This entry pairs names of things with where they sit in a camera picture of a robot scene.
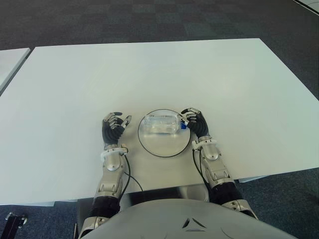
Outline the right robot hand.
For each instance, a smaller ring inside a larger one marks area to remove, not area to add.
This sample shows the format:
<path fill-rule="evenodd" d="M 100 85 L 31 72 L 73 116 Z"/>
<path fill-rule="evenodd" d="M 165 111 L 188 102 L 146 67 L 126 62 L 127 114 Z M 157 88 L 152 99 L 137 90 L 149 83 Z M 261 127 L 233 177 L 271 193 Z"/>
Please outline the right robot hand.
<path fill-rule="evenodd" d="M 200 110 L 187 108 L 179 115 L 180 121 L 190 129 L 198 138 L 209 136 L 207 122 Z"/>

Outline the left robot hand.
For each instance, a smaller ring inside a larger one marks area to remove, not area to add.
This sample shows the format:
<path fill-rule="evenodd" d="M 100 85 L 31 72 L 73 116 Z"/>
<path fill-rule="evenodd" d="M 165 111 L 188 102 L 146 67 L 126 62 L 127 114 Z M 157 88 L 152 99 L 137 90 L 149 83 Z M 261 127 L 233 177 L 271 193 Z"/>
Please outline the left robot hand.
<path fill-rule="evenodd" d="M 132 120 L 132 116 L 121 119 L 122 112 L 111 112 L 102 120 L 102 138 L 104 149 L 110 145 L 118 145 L 119 139 Z"/>

